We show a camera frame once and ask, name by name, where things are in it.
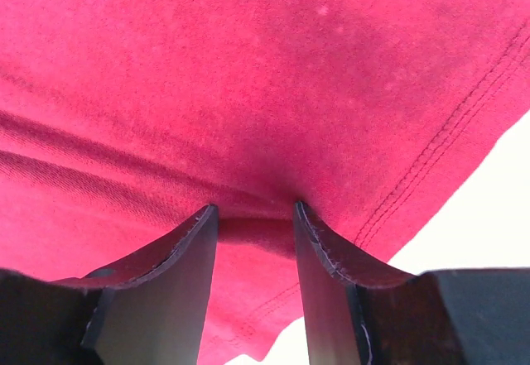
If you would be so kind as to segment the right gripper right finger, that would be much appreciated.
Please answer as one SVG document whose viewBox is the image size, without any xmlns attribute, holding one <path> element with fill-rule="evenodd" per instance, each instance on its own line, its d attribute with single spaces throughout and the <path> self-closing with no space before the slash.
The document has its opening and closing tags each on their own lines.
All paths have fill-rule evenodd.
<svg viewBox="0 0 530 365">
<path fill-rule="evenodd" d="M 305 203 L 293 222 L 311 363 L 528 363 L 528 269 L 415 276 L 341 237 Z"/>
</svg>

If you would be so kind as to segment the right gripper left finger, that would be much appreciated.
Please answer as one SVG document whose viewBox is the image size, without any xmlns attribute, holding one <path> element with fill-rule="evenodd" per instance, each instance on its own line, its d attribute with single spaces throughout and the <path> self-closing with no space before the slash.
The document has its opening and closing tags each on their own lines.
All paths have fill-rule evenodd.
<svg viewBox="0 0 530 365">
<path fill-rule="evenodd" d="M 4 364 L 194 364 L 218 237 L 207 205 L 81 278 L 1 272 Z"/>
</svg>

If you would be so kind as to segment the dark red t shirt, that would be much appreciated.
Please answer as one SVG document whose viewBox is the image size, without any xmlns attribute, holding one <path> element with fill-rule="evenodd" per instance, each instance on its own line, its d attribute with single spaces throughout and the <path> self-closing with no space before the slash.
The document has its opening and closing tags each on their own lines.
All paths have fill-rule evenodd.
<svg viewBox="0 0 530 365">
<path fill-rule="evenodd" d="M 1 0 L 1 265 L 82 276 L 219 208 L 199 361 L 302 315 L 293 205 L 382 259 L 529 109 L 529 0 Z"/>
</svg>

